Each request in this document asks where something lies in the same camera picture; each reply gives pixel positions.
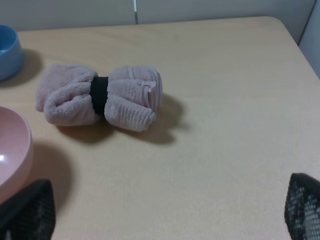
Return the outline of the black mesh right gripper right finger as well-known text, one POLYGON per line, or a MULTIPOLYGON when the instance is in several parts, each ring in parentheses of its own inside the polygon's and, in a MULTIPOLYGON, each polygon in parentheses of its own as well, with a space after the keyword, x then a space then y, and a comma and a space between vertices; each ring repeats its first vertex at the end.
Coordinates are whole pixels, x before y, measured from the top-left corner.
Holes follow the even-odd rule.
POLYGON ((284 207, 284 220, 292 240, 320 238, 320 182, 292 173, 284 207))

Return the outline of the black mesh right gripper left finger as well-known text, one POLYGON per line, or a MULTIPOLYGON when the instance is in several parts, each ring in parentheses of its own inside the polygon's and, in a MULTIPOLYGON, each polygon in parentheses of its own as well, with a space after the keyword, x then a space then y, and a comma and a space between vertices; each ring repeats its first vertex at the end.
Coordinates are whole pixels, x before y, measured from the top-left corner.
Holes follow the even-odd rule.
POLYGON ((50 240, 56 225, 52 183, 39 179, 0 205, 2 240, 50 240))

